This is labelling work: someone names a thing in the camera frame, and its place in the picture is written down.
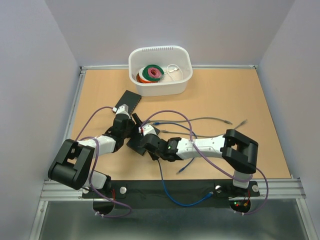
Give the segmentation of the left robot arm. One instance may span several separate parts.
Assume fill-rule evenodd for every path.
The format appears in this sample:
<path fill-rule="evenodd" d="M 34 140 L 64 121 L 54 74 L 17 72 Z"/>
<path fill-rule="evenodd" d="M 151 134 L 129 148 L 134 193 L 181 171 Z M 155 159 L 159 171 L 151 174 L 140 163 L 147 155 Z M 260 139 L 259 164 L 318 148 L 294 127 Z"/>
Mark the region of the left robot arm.
<path fill-rule="evenodd" d="M 82 188 L 90 175 L 94 154 L 117 152 L 127 138 L 138 134 L 142 121 L 136 113 L 117 113 L 113 125 L 101 136 L 85 141 L 66 139 L 48 170 L 48 178 L 74 190 Z"/>

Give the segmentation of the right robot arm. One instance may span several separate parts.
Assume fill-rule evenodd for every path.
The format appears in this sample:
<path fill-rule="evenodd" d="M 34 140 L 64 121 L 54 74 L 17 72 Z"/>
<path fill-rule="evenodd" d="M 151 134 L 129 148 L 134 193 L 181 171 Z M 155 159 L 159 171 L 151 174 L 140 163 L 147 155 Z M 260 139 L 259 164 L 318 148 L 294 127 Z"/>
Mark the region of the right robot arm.
<path fill-rule="evenodd" d="M 140 146 L 148 151 L 155 159 L 169 162 L 193 158 L 224 159 L 233 169 L 230 177 L 231 192 L 242 195 L 248 190 L 249 182 L 257 171 L 259 144 L 255 140 L 238 132 L 228 129 L 225 134 L 210 138 L 187 139 L 173 137 L 164 140 L 153 130 L 145 130 Z"/>

